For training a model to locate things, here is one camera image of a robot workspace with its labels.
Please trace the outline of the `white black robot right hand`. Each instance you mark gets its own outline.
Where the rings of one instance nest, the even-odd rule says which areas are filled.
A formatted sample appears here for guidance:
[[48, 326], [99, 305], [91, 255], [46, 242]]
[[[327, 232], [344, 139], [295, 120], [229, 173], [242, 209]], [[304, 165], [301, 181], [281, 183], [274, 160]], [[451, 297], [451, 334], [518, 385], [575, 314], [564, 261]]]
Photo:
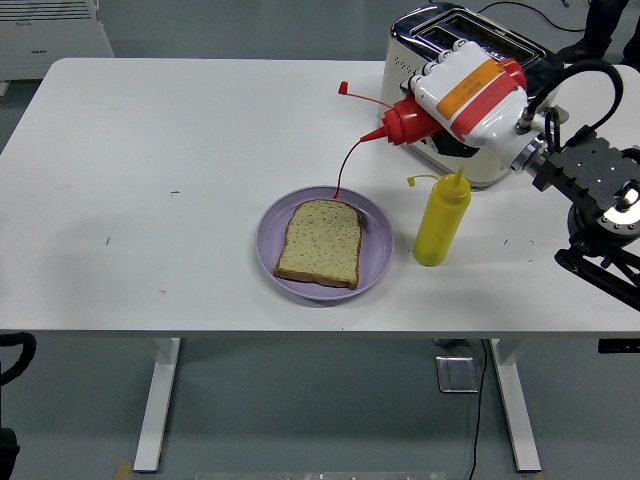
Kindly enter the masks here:
[[417, 104], [456, 140], [485, 149], [509, 168], [535, 139], [517, 132], [525, 88], [477, 43], [457, 41], [408, 80]]

